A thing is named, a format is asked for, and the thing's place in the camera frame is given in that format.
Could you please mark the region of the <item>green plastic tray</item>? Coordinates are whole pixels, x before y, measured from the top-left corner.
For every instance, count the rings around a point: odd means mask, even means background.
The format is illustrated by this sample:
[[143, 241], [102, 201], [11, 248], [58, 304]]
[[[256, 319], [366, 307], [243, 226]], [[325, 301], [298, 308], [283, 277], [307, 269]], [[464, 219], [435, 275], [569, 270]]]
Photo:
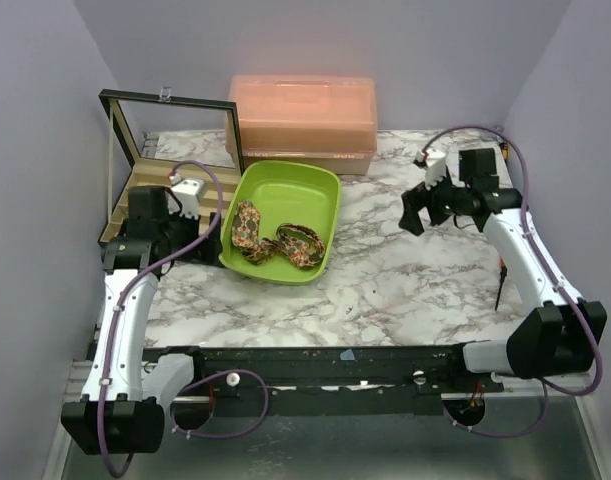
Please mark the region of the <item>green plastic tray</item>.
[[[232, 244], [232, 222], [236, 207], [249, 200], [260, 213], [259, 236], [276, 238], [277, 228], [296, 224], [312, 229], [325, 245], [321, 262], [299, 269], [283, 254], [277, 254], [261, 265], [250, 263]], [[257, 280], [286, 285], [304, 285], [319, 277], [331, 253], [338, 210], [341, 182], [329, 170], [287, 161], [267, 160], [250, 165], [230, 201], [221, 228], [220, 262], [228, 269]]]

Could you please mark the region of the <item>floral patterned tie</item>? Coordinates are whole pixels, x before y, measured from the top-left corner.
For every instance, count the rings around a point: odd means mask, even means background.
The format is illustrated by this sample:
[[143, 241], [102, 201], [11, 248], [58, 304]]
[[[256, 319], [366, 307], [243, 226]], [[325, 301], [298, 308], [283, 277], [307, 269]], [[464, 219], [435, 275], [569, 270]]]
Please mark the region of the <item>floral patterned tie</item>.
[[274, 238], [262, 237], [260, 220], [261, 214], [250, 200], [238, 203], [232, 222], [231, 242], [247, 261], [261, 265], [281, 254], [298, 269], [310, 269], [322, 262], [326, 246], [314, 230], [282, 223]]

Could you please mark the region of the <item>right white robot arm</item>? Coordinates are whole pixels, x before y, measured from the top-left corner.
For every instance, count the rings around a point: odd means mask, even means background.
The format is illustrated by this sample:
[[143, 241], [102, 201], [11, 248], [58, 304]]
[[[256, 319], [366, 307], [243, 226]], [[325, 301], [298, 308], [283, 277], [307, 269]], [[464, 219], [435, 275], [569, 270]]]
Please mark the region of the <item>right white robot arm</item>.
[[521, 208], [521, 193], [501, 186], [494, 150], [460, 151], [457, 183], [439, 150], [420, 151], [415, 163], [425, 178], [403, 193], [400, 228], [421, 235], [422, 210], [433, 225], [456, 216], [471, 218], [504, 261], [527, 312], [507, 339], [465, 344], [462, 357], [445, 367], [447, 384], [465, 392], [482, 373], [534, 379], [588, 371], [606, 324], [605, 308], [568, 284], [530, 212]]

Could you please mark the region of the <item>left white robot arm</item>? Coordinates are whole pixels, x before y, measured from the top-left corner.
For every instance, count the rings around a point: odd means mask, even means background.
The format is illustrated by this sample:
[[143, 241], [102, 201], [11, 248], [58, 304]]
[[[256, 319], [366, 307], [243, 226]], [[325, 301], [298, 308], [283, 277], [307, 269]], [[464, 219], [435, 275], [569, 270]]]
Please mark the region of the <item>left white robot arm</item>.
[[199, 393], [205, 368], [183, 353], [142, 366], [146, 324], [165, 265], [193, 253], [205, 183], [136, 186], [118, 233], [103, 248], [105, 299], [98, 344], [79, 400], [61, 423], [88, 455], [154, 453], [165, 415], [181, 391]]

